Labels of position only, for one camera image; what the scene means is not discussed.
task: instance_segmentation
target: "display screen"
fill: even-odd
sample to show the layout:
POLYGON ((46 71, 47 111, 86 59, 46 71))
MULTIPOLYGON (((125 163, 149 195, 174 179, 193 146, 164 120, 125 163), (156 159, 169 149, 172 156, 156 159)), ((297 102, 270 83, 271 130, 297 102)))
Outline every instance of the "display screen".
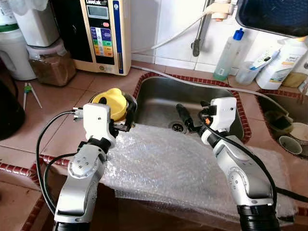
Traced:
POLYGON ((109 19, 107 7, 87 5, 87 8, 88 8, 88 15, 90 18, 109 19))

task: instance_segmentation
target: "sink drain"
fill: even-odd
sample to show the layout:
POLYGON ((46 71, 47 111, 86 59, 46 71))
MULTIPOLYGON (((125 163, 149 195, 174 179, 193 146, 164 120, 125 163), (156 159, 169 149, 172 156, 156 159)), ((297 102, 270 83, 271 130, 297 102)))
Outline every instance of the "sink drain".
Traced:
POLYGON ((174 131, 182 132, 182 133, 186 133, 186 130, 187 130, 184 124, 180 121, 171 122, 169 124, 169 128, 171 128, 174 131))

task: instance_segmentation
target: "yellow plastic object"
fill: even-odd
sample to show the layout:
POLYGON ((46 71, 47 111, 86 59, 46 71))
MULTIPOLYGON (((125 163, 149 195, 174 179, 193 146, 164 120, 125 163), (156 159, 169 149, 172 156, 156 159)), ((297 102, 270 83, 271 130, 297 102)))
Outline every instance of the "yellow plastic object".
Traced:
POLYGON ((112 88, 106 92, 96 95, 92 103, 99 103, 101 98, 107 100, 107 105, 111 108, 111 118, 114 121, 121 119, 126 113, 127 101, 118 88, 112 88))

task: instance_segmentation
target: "white hose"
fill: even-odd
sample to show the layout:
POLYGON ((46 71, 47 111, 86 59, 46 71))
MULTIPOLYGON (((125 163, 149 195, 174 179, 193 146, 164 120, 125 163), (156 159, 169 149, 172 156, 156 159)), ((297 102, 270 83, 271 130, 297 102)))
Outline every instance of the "white hose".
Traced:
POLYGON ((132 51, 132 53, 140 53, 140 52, 143 52, 143 51, 148 51, 148 50, 153 50, 153 49, 156 49, 158 47, 161 47, 163 45, 165 45, 166 43, 172 41, 173 39, 176 39, 178 36, 180 36, 181 34, 183 34, 186 30, 188 30, 189 28, 191 28, 195 23, 197 23, 201 18, 203 18, 205 15, 207 15, 208 13, 206 11, 202 12, 202 14, 196 19, 194 20, 193 23, 191 23, 189 26, 187 26, 186 28, 184 28, 181 32, 173 35, 172 37, 166 39, 165 41, 163 42, 160 42, 160 43, 157 43, 156 45, 154 46, 151 46, 151 47, 146 47, 146 48, 142 48, 140 50, 135 50, 135 51, 132 51))
POLYGON ((160 72, 160 71, 155 71, 155 70, 152 70, 152 69, 149 69, 149 68, 146 68, 146 67, 141 67, 141 66, 135 66, 135 65, 132 65, 131 66, 132 68, 136 68, 136 69, 140 69, 140 70, 143 70, 143 71, 148 71, 148 72, 153 72, 153 73, 156 73, 156 74, 159 74, 161 76, 164 76, 164 77, 167 77, 167 78, 170 78, 170 79, 173 79, 175 81, 178 81, 178 82, 181 82, 181 83, 185 83, 185 84, 189 84, 189 85, 193 85, 193 86, 197 86, 197 87, 202 87, 202 88, 214 88, 214 89, 224 89, 224 90, 234 90, 234 91, 240 91, 240 92, 245 92, 245 93, 249 93, 249 94, 253 94, 253 95, 257 95, 257 96, 261 96, 269 101, 271 101, 272 103, 274 103, 275 105, 277 105, 281 110, 283 110, 283 112, 286 114, 286 116, 289 116, 289 112, 287 110, 285 110, 280 104, 278 104, 276 101, 274 101, 272 98, 262 94, 262 93, 259 93, 259 92, 256 92, 256 91, 252 91, 252 90, 245 90, 245 89, 240 89, 240 88, 228 88, 228 87, 221 87, 221 86, 214 86, 214 85, 207 85, 207 84, 201 84, 201 83, 195 83, 195 82, 190 82, 190 81, 186 81, 186 80, 183 80, 183 79, 179 79, 179 78, 175 78, 171 75, 168 75, 168 74, 165 74, 163 72, 160 72))

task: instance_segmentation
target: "black kettle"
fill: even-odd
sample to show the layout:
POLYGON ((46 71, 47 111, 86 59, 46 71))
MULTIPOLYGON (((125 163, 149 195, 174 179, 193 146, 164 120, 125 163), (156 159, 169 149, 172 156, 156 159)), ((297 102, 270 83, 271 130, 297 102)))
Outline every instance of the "black kettle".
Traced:
POLYGON ((13 135, 24 123, 25 111, 0 80, 0 140, 13 135))

